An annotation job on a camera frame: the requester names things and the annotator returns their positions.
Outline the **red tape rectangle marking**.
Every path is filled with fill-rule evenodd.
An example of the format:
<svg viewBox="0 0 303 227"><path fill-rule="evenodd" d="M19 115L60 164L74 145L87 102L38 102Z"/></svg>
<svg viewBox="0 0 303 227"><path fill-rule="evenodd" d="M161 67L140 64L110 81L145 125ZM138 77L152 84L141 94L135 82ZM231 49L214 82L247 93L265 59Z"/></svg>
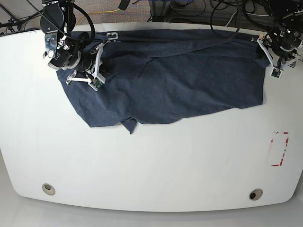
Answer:
<svg viewBox="0 0 303 227"><path fill-rule="evenodd" d="M281 166L285 157L288 141L289 132L286 131L275 131L269 146L268 161L270 166L278 167Z"/></svg>

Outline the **dark blue T-shirt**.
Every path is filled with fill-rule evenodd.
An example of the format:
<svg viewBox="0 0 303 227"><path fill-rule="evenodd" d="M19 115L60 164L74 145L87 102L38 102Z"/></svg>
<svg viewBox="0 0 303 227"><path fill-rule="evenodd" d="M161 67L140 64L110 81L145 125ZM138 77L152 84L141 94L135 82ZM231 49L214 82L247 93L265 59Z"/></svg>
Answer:
<svg viewBox="0 0 303 227"><path fill-rule="evenodd" d="M66 84L72 70L57 71L76 113L89 127L169 124L183 118L263 103L269 61L252 35L221 39L210 30L137 30L98 33L105 40L97 91Z"/></svg>

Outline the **black tripod stand legs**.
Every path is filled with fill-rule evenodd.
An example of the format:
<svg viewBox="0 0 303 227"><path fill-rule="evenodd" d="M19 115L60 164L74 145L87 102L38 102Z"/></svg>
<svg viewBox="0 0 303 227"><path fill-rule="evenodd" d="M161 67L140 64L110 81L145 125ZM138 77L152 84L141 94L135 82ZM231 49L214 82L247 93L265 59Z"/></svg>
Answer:
<svg viewBox="0 0 303 227"><path fill-rule="evenodd" d="M29 21L36 19L40 16L40 13L36 12L32 15L25 16L22 18L16 18L8 9L6 9L2 4L0 5L0 11L7 14L9 17L6 23L0 24L0 35L10 35L14 33L25 32L26 25Z"/></svg>

